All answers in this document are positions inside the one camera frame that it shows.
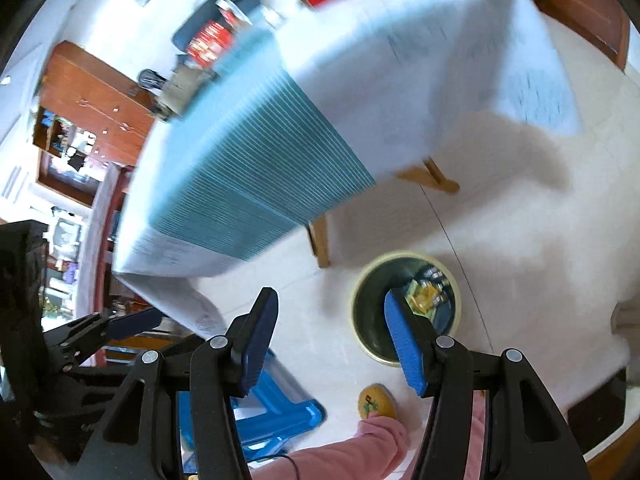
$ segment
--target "person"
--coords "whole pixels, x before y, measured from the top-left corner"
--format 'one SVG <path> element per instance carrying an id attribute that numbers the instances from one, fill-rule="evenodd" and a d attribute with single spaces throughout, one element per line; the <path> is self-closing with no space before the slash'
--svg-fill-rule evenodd
<path id="1" fill-rule="evenodd" d="M 409 450 L 404 425 L 389 392 L 381 385 L 365 388 L 358 398 L 360 422 L 353 438 L 302 449 L 252 471 L 254 480 L 383 480 L 402 463 Z M 477 480 L 484 443 L 484 398 L 474 392 L 469 452 L 464 480 Z M 401 480 L 410 480 L 411 462 Z"/>

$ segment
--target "blue gripper pad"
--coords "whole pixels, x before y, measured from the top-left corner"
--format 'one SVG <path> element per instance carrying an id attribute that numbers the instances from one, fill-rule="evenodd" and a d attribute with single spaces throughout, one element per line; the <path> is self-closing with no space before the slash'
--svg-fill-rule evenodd
<path id="1" fill-rule="evenodd" d="M 385 296 L 385 320 L 394 340 L 396 353 L 409 386 L 421 397 L 427 391 L 427 379 L 422 372 L 422 351 L 418 348 L 400 305 L 390 290 Z"/>
<path id="2" fill-rule="evenodd" d="M 258 383 L 264 358 L 267 355 L 273 329 L 278 319 L 278 295 L 272 288 L 264 287 L 257 302 L 264 302 L 260 316 L 255 321 L 251 338 L 242 354 L 241 390 L 248 394 L 249 390 Z"/>

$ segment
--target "black cable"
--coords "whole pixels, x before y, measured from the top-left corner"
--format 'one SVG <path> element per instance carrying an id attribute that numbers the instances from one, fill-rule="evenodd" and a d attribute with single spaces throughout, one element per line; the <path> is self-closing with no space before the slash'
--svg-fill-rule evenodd
<path id="1" fill-rule="evenodd" d="M 289 460 L 289 462 L 291 462 L 293 464 L 293 469 L 296 470 L 296 480 L 300 480 L 300 469 L 298 469 L 298 464 L 296 464 L 296 461 L 293 460 L 289 455 L 285 455 L 284 453 L 280 453 L 280 454 L 275 454 L 275 455 L 261 456 L 260 460 L 268 460 L 270 458 L 286 458 L 287 460 Z"/>

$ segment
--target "tile grout line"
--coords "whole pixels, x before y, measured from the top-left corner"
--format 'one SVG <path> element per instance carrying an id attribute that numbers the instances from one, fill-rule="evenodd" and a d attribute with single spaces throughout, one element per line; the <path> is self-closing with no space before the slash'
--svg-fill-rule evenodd
<path id="1" fill-rule="evenodd" d="M 491 352 L 493 353 L 494 352 L 494 345 L 491 343 L 491 338 L 489 337 L 489 331 L 486 329 L 486 323 L 484 322 L 484 317 L 482 316 L 482 311 L 480 310 L 480 305 L 478 305 L 478 300 L 476 300 L 476 295 L 474 294 L 474 290 L 471 287 L 471 283 L 469 283 L 468 277 L 466 276 L 465 268 L 462 266 L 462 262 L 460 261 L 460 258 L 458 257 L 458 253 L 456 252 L 455 248 L 453 247 L 453 244 L 451 243 L 451 238 L 449 238 L 449 235 L 447 234 L 447 230 L 444 228 L 444 225 L 442 224 L 442 221 L 440 220 L 440 217 L 438 216 L 438 213 L 436 213 L 436 209 L 434 208 L 433 204 L 431 203 L 431 200 L 429 200 L 429 197 L 424 192 L 424 188 L 422 186 L 420 186 L 420 190 L 422 191 L 422 194 L 424 195 L 424 197 L 427 199 L 427 202 L 429 202 L 429 205 L 431 206 L 433 214 L 435 215 L 436 219 L 438 220 L 438 223 L 440 224 L 440 227 L 442 227 L 442 232 L 447 237 L 447 241 L 449 242 L 449 245 L 451 246 L 451 250 L 453 251 L 453 254 L 456 257 L 456 260 L 458 261 L 458 264 L 460 265 L 460 270 L 462 270 L 462 274 L 465 277 L 466 284 L 468 285 L 469 291 L 471 292 L 471 296 L 474 298 L 474 302 L 476 303 L 476 309 L 478 310 L 478 314 L 480 315 L 480 321 L 482 321 L 482 327 L 484 328 L 484 333 L 486 334 L 486 339 L 489 342 L 489 348 L 491 349 Z"/>

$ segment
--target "brown door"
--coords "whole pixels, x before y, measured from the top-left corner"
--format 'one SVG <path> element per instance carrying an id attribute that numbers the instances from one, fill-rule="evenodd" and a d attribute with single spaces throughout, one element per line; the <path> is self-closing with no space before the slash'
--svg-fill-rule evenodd
<path id="1" fill-rule="evenodd" d="M 542 12 L 572 28 L 624 69 L 629 46 L 629 18 L 617 0 L 534 1 Z"/>

